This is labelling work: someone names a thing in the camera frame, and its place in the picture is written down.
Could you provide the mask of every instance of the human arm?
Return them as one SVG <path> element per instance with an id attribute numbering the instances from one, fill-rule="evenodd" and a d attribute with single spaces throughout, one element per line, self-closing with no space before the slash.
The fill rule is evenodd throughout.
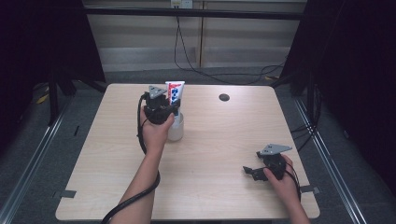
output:
<path id="1" fill-rule="evenodd" d="M 286 166 L 286 170 L 289 173 L 293 174 L 291 168 L 293 164 L 291 159 L 286 155 L 282 155 L 282 157 L 285 159 L 286 163 L 288 164 Z M 285 205 L 286 209 L 288 210 L 290 222 L 292 224 L 310 223 L 308 216 L 306 215 L 306 212 L 300 203 L 296 190 L 296 185 L 293 179 L 289 175 L 284 175 L 281 180 L 278 180 L 276 179 L 274 174 L 269 169 L 266 168 L 264 168 L 264 173 L 267 176 L 268 181 L 274 187 L 276 195 L 279 197 L 279 199 L 282 201 L 282 203 Z"/>
<path id="2" fill-rule="evenodd" d="M 140 120 L 143 123 L 143 138 L 147 153 L 134 175 L 134 179 L 120 199 L 120 203 L 148 189 L 154 183 L 158 174 L 168 130 L 173 124 L 175 117 L 171 114 L 162 125 L 152 124 L 148 120 L 145 122 L 146 119 L 146 115 L 141 109 Z M 119 211 L 111 219 L 111 223 L 150 223 L 153 204 L 154 191 Z"/>

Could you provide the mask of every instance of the toothpaste tube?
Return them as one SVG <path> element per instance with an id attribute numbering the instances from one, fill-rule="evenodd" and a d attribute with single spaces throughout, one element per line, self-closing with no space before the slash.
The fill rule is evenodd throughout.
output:
<path id="1" fill-rule="evenodd" d="M 176 100 L 181 100 L 183 94 L 184 81 L 167 81 L 166 89 L 168 89 L 169 105 L 172 105 Z M 173 128 L 177 128 L 180 124 L 180 107 L 175 114 L 175 122 L 172 124 Z"/>

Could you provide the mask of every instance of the wooden table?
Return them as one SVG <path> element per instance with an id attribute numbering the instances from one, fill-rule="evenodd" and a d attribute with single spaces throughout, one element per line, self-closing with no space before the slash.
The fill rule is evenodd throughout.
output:
<path id="1" fill-rule="evenodd" d="M 149 85 L 112 84 L 78 157 L 56 211 L 60 220 L 102 219 L 119 202 L 144 154 L 136 137 L 138 99 Z M 219 99 L 222 93 L 228 102 Z M 253 181 L 242 166 L 263 167 L 256 151 L 292 146 L 287 154 L 301 186 L 309 185 L 288 125 L 270 87 L 186 85 L 184 136 L 165 145 L 153 220 L 277 219 L 287 213 L 268 182 Z M 312 192 L 303 193 L 309 217 L 318 217 Z"/>

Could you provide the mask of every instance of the hand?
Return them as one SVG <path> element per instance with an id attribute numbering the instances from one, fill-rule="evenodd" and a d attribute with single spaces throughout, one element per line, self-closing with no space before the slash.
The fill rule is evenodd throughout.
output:
<path id="1" fill-rule="evenodd" d="M 148 154 L 151 151 L 163 150 L 166 139 L 168 137 L 168 130 L 175 121 L 175 115 L 171 113 L 164 124 L 152 124 L 146 120 L 146 114 L 143 107 L 140 108 L 140 125 L 143 124 L 143 139 L 145 140 Z"/>
<path id="2" fill-rule="evenodd" d="M 289 173 L 293 174 L 293 170 L 290 167 L 293 165 L 293 162 L 286 155 L 282 154 L 282 157 L 287 163 L 286 170 L 289 171 Z M 283 178 L 281 180 L 278 180 L 271 172 L 271 170 L 267 168 L 264 168 L 264 174 L 267 176 L 268 181 L 274 187 L 276 195 L 285 205 L 289 205 L 290 203 L 300 203 L 297 195 L 296 185 L 289 175 L 285 174 L 283 175 Z"/>

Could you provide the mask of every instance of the cup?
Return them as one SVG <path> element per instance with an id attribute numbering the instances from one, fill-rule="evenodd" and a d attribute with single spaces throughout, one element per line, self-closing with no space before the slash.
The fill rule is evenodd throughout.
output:
<path id="1" fill-rule="evenodd" d="M 183 133 L 184 133 L 184 117 L 183 114 L 180 113 L 180 123 L 178 125 L 174 123 L 169 128 L 168 140 L 176 142 L 183 137 Z"/>

